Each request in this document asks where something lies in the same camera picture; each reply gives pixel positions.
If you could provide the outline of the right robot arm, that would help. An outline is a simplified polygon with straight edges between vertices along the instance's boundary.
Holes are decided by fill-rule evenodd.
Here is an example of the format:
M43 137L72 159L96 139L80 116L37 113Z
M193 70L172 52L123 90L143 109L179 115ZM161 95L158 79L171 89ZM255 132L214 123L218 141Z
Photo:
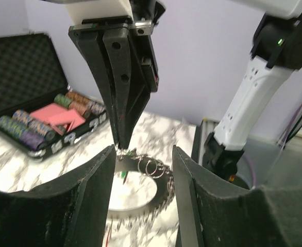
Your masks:
M255 122L279 87L302 68L302 1L246 1L264 11L246 74L226 115L206 140L206 166L227 180ZM133 129L158 90L151 40L165 13L160 1L64 1L69 36L96 81L114 143L127 149Z

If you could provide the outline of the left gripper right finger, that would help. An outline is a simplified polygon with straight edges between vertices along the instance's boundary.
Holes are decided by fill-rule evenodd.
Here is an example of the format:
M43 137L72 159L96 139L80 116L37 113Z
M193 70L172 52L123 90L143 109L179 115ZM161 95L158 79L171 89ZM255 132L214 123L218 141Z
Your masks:
M302 246L302 188L233 185L172 151L182 246Z

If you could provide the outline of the metal key ring disc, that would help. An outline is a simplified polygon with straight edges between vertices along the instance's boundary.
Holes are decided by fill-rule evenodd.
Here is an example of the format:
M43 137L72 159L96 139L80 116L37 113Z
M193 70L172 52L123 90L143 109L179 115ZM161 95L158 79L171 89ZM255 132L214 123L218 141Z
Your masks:
M128 171L124 185L122 171ZM168 165L146 154L128 152L117 156L109 219L154 216L169 206L174 196L174 177Z

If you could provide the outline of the green tagged key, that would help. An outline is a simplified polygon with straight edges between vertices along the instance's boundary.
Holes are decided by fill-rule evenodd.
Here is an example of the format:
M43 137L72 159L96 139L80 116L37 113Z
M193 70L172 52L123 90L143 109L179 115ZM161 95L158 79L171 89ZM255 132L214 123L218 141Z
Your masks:
M128 171L122 171L121 172L121 178L123 180L123 185L126 183L128 177Z

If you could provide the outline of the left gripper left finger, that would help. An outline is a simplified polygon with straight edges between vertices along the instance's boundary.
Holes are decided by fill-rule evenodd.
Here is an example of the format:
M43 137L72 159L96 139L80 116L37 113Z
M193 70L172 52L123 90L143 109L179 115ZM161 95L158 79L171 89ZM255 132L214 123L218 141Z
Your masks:
M0 191L0 246L101 246L114 146L30 191Z

